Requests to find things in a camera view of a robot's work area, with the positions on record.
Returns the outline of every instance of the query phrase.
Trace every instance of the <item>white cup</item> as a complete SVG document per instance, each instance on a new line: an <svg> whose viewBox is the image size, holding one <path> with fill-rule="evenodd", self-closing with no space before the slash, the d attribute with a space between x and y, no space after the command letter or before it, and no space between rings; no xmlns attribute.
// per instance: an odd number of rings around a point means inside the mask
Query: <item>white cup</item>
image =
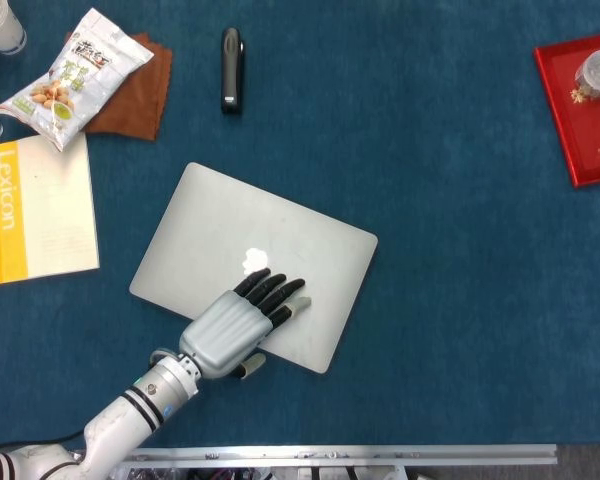
<svg viewBox="0 0 600 480"><path fill-rule="evenodd" d="M24 48L27 32L11 11L7 0L0 0L0 53L13 55Z"/></svg>

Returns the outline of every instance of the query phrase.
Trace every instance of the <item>metal frame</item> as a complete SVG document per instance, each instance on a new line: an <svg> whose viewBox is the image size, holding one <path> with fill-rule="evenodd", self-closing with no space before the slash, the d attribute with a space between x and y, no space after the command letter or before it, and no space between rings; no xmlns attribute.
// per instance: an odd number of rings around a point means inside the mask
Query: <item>metal frame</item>
<svg viewBox="0 0 600 480"><path fill-rule="evenodd" d="M342 466L555 465L551 445L295 445L146 448L120 465L128 468L240 468Z"/></svg>

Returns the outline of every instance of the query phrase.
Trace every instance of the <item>apple logo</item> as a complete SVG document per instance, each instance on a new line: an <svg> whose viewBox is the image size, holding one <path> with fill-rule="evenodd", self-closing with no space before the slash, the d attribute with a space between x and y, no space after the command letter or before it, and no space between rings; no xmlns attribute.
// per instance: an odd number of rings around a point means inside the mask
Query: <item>apple logo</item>
<svg viewBox="0 0 600 480"><path fill-rule="evenodd" d="M245 255L246 259L244 262L242 262L245 275L250 275L253 272L267 268L269 265L269 257L267 256L267 252L264 250L253 247L247 250Z"/></svg>

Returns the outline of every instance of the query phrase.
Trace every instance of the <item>snack bag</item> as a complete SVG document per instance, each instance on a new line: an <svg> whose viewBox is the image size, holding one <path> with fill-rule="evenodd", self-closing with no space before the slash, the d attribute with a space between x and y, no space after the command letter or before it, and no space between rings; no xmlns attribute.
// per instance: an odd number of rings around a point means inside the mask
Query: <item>snack bag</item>
<svg viewBox="0 0 600 480"><path fill-rule="evenodd" d="M153 53L97 10L82 18L48 73L0 104L62 151Z"/></svg>

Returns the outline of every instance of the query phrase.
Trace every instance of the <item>red box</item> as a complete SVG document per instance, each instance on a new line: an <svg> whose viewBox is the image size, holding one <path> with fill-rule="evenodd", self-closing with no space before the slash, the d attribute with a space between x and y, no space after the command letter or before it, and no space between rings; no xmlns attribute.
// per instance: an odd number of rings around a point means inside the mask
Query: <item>red box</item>
<svg viewBox="0 0 600 480"><path fill-rule="evenodd" d="M600 98L584 95L575 81L596 50L600 35L534 50L575 187L600 182Z"/></svg>

